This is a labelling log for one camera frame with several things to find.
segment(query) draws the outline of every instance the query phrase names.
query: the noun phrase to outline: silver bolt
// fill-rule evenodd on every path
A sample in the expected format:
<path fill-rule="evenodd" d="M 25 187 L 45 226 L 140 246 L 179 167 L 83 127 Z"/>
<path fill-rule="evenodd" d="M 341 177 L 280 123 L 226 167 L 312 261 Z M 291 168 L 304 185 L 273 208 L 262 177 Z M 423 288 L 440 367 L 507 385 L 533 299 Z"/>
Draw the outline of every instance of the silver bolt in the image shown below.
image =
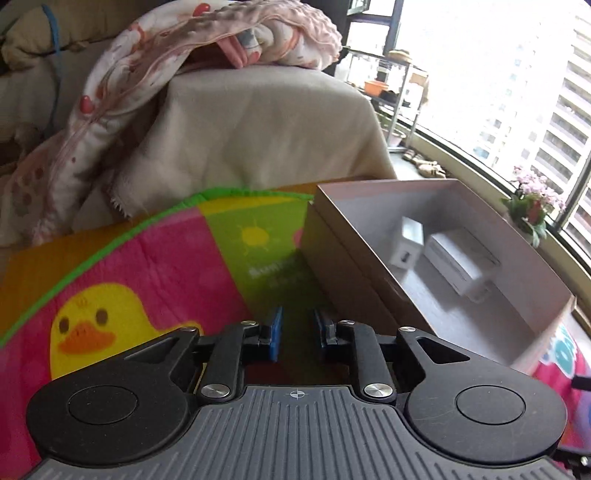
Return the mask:
<path fill-rule="evenodd" d="M 385 383 L 370 383 L 363 391 L 373 398 L 386 398 L 394 393 L 394 389 Z"/>
<path fill-rule="evenodd" d="M 205 385 L 201 389 L 201 394 L 208 398 L 223 398 L 230 394 L 230 387 L 221 383 L 212 383 Z"/>

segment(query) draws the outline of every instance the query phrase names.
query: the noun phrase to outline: yellow duck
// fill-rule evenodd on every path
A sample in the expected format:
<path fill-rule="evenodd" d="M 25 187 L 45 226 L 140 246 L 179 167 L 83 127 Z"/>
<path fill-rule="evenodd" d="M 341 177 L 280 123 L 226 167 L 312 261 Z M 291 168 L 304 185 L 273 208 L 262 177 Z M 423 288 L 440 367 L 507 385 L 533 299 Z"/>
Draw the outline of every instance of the yellow duck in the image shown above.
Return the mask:
<path fill-rule="evenodd" d="M 183 325 L 201 326 L 195 322 Z M 51 378 L 58 378 L 178 328 L 156 330 L 138 296 L 119 283 L 101 283 L 70 298 L 51 325 Z"/>

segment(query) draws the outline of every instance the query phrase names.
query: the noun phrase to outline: open box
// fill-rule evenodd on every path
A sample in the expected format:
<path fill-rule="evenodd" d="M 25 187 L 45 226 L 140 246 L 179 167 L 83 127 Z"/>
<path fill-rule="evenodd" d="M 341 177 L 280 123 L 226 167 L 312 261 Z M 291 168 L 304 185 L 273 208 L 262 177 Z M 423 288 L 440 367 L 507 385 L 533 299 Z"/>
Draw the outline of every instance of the open box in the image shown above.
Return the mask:
<path fill-rule="evenodd" d="M 500 261 L 483 302 L 460 297 L 424 256 L 411 270 L 387 263 L 403 216 L 425 239 L 464 227 Z M 395 335 L 414 326 L 532 373 L 574 297 L 537 252 L 458 180 L 324 184 L 308 208 L 301 249 L 342 316 Z"/>

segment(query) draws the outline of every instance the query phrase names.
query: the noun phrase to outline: duck beak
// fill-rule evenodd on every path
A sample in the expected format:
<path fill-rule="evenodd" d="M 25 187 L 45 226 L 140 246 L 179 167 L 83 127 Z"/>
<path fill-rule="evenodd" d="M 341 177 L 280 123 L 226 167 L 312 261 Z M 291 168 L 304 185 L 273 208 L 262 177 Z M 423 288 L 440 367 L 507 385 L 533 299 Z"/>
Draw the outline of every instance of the duck beak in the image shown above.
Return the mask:
<path fill-rule="evenodd" d="M 62 353 L 79 355 L 81 353 L 92 353 L 103 350 L 113 345 L 114 341 L 114 333 L 102 332 L 91 322 L 85 320 L 84 322 L 78 323 L 57 347 Z"/>

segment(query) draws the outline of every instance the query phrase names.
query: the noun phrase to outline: orange pot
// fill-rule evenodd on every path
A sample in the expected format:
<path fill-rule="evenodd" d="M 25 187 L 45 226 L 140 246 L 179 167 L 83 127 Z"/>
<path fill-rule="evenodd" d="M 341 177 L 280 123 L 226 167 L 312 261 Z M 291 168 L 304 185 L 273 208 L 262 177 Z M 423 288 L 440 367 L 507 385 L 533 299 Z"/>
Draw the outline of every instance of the orange pot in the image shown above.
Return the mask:
<path fill-rule="evenodd" d="M 378 97 L 381 92 L 388 90 L 388 84 L 377 80 L 368 80 L 365 82 L 365 87 L 363 89 L 365 90 L 365 93 Z"/>

